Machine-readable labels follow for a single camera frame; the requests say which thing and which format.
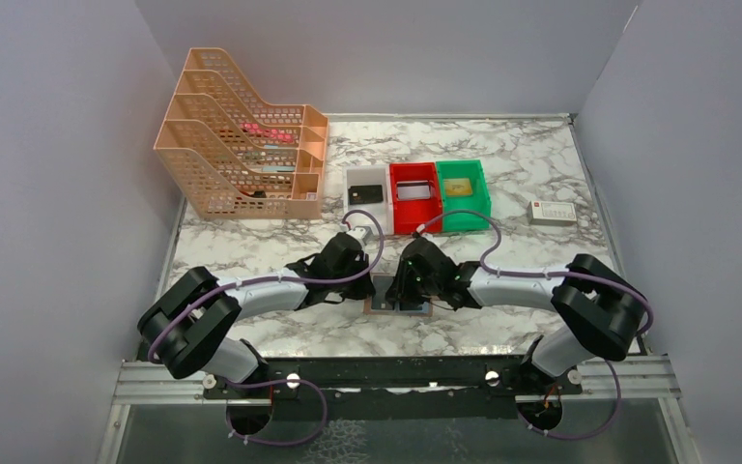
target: yellow card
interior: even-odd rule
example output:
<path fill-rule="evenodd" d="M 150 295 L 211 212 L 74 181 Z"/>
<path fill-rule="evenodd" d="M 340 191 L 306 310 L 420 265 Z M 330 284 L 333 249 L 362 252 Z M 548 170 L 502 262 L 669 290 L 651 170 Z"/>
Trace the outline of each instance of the yellow card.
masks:
<path fill-rule="evenodd" d="M 445 196 L 473 195 L 471 179 L 445 179 L 442 181 L 442 187 L 445 189 Z"/>

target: white marble tabletop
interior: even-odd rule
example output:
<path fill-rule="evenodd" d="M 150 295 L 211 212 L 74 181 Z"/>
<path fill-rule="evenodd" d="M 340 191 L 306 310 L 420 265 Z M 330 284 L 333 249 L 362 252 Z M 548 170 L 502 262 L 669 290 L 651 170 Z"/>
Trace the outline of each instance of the white marble tabletop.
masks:
<path fill-rule="evenodd" d="M 346 165 L 402 161 L 481 160 L 504 242 L 489 262 L 503 267 L 567 263 L 576 253 L 611 265 L 573 138 L 565 121 L 335 122 L 330 125 L 326 199 L 320 220 L 215 220 L 186 209 L 170 284 L 189 268 L 216 276 L 271 272 L 319 251 L 339 230 Z M 576 204 L 578 223 L 530 226 L 531 199 Z M 396 271 L 410 237 L 392 237 L 375 273 Z M 457 262 L 478 259 L 493 232 L 435 235 Z M 373 256 L 376 245 L 368 252 Z M 320 304 L 238 323 L 229 332 L 265 357 L 416 356 L 524 353 L 562 322 L 553 313 L 512 306 L 434 309 L 432 317 L 365 315 L 363 303 Z"/>

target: white wall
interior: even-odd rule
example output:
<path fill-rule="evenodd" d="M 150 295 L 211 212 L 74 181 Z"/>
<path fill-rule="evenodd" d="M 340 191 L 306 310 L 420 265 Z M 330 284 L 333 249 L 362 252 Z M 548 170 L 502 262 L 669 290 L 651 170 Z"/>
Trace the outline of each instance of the white wall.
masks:
<path fill-rule="evenodd" d="M 94 462 L 178 194 L 132 0 L 0 1 L 0 463 Z"/>
<path fill-rule="evenodd" d="M 581 109 L 639 0 L 135 0 L 178 73 L 220 46 L 270 102 L 329 112 Z"/>
<path fill-rule="evenodd" d="M 702 457 L 742 462 L 742 2 L 643 2 L 577 130 Z"/>

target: mesh magazine rack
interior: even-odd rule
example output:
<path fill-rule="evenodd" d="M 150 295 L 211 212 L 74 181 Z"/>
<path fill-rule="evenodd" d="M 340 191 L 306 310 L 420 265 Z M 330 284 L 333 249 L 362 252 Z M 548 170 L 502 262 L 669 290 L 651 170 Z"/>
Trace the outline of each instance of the mesh magazine rack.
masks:
<path fill-rule="evenodd" d="M 319 218 L 323 162 L 297 151 L 294 172 L 246 166 L 208 126 L 167 120 L 155 149 L 202 218 Z"/>
<path fill-rule="evenodd" d="M 187 66 L 198 66 L 198 50 L 222 53 L 248 95 L 257 95 L 219 48 L 193 48 Z M 201 218 L 319 218 L 328 118 L 309 105 L 254 99 L 263 117 L 218 71 L 184 69 L 156 152 Z"/>
<path fill-rule="evenodd" d="M 326 136 L 328 118 L 323 113 L 309 104 L 271 104 L 263 100 L 232 57 L 222 48 L 192 48 L 186 57 L 184 71 L 198 70 L 217 72 L 248 112 L 262 124 L 306 126 L 321 136 Z"/>

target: black card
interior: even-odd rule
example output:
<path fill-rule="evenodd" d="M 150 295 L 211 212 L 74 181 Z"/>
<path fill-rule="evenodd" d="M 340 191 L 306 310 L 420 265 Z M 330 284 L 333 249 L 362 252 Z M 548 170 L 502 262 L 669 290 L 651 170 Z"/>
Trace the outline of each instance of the black card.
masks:
<path fill-rule="evenodd" d="M 352 186 L 348 188 L 349 205 L 383 202 L 383 186 Z"/>
<path fill-rule="evenodd" d="M 398 307 L 392 307 L 385 301 L 385 292 L 391 287 L 394 281 L 393 275 L 371 275 L 371 282 L 374 284 L 374 290 L 377 293 L 371 298 L 371 309 L 375 311 L 393 311 L 399 309 L 400 311 L 424 311 L 425 303 L 405 303 L 398 304 Z"/>

